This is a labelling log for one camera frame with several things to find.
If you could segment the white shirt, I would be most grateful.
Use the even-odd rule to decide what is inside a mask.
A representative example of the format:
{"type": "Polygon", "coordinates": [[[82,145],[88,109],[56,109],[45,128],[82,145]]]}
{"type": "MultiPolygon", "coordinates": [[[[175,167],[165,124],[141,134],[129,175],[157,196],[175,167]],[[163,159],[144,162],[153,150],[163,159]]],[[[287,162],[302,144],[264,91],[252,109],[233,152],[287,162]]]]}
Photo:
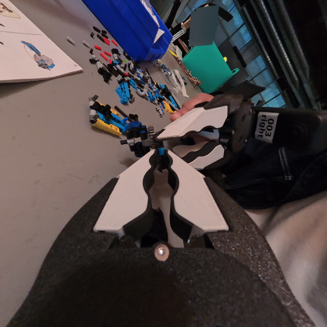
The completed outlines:
{"type": "Polygon", "coordinates": [[[266,237],[292,293],[316,326],[327,326],[327,193],[245,210],[266,237]]]}

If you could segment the black blue brick assembly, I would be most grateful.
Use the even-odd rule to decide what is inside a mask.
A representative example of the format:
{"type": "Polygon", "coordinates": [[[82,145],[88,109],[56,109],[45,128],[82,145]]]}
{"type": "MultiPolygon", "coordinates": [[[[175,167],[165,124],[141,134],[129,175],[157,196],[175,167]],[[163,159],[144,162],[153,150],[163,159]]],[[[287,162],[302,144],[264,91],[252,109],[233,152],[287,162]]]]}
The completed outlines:
{"type": "Polygon", "coordinates": [[[157,141],[153,126],[147,127],[141,122],[135,121],[127,124],[126,139],[121,140],[121,145],[128,145],[131,152],[137,158],[144,157],[150,150],[158,152],[158,171],[163,172],[167,169],[164,143],[157,141]]]}

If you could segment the pile of loose brick parts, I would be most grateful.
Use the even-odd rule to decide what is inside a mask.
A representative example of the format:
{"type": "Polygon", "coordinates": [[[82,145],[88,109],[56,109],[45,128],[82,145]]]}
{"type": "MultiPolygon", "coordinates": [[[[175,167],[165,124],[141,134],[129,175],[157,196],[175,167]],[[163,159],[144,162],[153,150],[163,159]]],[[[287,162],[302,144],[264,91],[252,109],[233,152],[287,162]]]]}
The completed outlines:
{"type": "Polygon", "coordinates": [[[180,105],[173,91],[166,84],[154,81],[147,68],[143,70],[125,50],[119,49],[115,39],[110,38],[106,30],[93,26],[89,40],[81,44],[88,50],[88,61],[104,83],[115,88],[120,103],[133,104],[137,94],[154,104],[160,117],[165,112],[177,112],[180,105]]]}

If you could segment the person's right hand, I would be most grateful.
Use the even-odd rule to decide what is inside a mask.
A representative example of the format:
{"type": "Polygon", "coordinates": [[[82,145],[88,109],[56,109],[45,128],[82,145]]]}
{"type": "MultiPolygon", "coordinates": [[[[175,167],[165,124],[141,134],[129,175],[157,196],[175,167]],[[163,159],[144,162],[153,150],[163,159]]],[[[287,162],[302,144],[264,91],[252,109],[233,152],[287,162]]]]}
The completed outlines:
{"type": "Polygon", "coordinates": [[[188,100],[182,104],[182,107],[180,110],[175,112],[170,116],[170,121],[175,121],[178,118],[182,117],[185,115],[187,112],[191,111],[194,109],[198,104],[201,104],[203,102],[210,102],[214,96],[206,93],[199,93],[196,96],[194,96],[191,100],[188,100]]]}

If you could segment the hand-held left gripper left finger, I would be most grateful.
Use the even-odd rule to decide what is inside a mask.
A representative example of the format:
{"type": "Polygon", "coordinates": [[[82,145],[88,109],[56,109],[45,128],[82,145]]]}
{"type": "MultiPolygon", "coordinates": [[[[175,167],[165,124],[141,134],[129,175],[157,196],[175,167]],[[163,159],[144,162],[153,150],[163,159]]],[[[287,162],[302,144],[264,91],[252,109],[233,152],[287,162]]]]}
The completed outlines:
{"type": "Polygon", "coordinates": [[[116,179],[94,231],[118,236],[144,236],[153,225],[150,189],[154,184],[156,150],[150,150],[116,179]]]}

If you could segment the green plastic bin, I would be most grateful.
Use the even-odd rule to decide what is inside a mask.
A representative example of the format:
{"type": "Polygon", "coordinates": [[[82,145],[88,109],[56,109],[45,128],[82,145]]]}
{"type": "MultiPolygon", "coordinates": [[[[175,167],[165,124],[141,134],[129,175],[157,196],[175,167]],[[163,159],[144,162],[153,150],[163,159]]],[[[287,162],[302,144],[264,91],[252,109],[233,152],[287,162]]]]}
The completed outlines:
{"type": "Polygon", "coordinates": [[[213,42],[211,45],[194,46],[182,59],[190,74],[201,83],[204,93],[213,93],[239,72],[231,70],[213,42]]]}

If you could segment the black plastic bin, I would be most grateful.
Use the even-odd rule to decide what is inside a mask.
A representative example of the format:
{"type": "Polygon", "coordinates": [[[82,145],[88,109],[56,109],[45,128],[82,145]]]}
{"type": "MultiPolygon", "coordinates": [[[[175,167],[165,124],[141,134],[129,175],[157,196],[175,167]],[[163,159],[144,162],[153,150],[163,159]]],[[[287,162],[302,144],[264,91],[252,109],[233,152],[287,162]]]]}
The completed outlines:
{"type": "Polygon", "coordinates": [[[245,80],[242,83],[231,86],[224,85],[220,87],[215,94],[235,94],[235,95],[243,95],[245,99],[251,99],[259,93],[263,92],[266,88],[258,86],[256,84],[252,84],[249,81],[245,80]]]}

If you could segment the grey desk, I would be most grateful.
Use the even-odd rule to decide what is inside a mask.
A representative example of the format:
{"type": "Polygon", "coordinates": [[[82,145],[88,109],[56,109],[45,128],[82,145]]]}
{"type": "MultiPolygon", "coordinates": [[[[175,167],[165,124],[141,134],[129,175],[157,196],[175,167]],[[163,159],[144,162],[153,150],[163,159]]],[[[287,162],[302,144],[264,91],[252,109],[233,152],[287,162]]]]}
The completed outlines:
{"type": "Polygon", "coordinates": [[[118,106],[160,130],[169,124],[135,95],[122,106],[82,42],[104,27],[82,1],[12,1],[83,72],[1,85],[1,314],[6,326],[28,295],[45,256],[71,217],[136,161],[119,139],[89,123],[88,98],[118,106]]]}

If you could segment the yellow blue brick assembly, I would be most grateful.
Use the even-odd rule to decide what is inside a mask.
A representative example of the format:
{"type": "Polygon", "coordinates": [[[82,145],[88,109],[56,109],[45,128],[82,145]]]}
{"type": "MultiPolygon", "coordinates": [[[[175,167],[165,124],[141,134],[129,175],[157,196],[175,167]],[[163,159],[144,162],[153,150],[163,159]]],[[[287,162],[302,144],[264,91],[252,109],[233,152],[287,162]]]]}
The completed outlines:
{"type": "Polygon", "coordinates": [[[136,116],[127,116],[118,107],[113,110],[110,105],[103,105],[97,99],[97,95],[89,97],[89,121],[92,127],[115,136],[121,136],[131,128],[142,128],[136,116]]]}

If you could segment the blue plastic bin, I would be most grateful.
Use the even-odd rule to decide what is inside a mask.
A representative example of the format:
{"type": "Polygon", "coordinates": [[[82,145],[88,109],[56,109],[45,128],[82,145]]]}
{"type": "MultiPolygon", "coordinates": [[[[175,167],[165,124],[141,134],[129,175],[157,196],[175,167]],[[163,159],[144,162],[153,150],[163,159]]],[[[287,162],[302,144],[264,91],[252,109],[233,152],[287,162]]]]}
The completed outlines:
{"type": "Polygon", "coordinates": [[[166,53],[173,37],[149,1],[83,2],[136,62],[161,59],[166,53]]]}

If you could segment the silver ventilation duct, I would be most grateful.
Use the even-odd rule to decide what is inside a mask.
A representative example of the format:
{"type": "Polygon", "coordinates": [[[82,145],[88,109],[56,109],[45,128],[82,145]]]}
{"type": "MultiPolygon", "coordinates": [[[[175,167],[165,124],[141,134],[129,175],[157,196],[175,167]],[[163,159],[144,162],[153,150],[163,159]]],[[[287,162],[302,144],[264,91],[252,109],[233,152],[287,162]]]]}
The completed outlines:
{"type": "Polygon", "coordinates": [[[319,1],[248,1],[243,13],[286,105],[326,110],[326,20],[319,1]]]}

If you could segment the person's right forearm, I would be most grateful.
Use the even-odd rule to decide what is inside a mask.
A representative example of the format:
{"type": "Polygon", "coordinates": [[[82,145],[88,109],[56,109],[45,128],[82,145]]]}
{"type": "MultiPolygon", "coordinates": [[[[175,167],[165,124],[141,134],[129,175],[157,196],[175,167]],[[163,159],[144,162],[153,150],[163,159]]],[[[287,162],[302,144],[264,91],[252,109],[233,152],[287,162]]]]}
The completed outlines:
{"type": "Polygon", "coordinates": [[[326,148],[309,154],[252,145],[222,168],[222,185],[244,209],[267,209],[326,191],[326,166],[326,148]]]}

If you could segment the building instruction booklet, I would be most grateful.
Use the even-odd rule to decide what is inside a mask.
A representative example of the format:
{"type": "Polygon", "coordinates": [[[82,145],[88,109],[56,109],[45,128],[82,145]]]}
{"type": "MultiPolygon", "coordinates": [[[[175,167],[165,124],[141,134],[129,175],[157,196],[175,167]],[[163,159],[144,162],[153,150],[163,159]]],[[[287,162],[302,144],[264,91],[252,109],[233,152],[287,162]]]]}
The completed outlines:
{"type": "Polygon", "coordinates": [[[0,82],[48,80],[83,72],[10,1],[0,1],[0,82]]]}

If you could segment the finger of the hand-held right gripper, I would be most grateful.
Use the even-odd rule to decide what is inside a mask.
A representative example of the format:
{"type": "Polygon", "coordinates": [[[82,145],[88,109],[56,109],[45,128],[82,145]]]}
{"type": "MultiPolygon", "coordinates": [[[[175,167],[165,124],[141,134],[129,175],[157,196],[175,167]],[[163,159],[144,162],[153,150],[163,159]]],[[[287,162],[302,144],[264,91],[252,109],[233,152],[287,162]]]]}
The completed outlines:
{"type": "Polygon", "coordinates": [[[217,142],[177,145],[174,153],[196,170],[217,168],[228,162],[228,150],[217,142]]]}
{"type": "Polygon", "coordinates": [[[225,123],[227,115],[227,105],[210,109],[194,108],[167,125],[161,133],[157,134],[156,139],[178,138],[189,132],[200,132],[207,127],[219,129],[225,123]]]}

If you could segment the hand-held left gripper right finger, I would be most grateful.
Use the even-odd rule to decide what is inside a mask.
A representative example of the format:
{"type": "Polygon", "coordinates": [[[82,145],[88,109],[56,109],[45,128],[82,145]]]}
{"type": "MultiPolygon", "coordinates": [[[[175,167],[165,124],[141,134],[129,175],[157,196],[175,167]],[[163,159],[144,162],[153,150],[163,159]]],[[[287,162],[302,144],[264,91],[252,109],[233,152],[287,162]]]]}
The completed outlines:
{"type": "Polygon", "coordinates": [[[168,184],[173,190],[170,226],[178,237],[189,240],[193,234],[229,230],[205,176],[170,150],[168,184]]]}

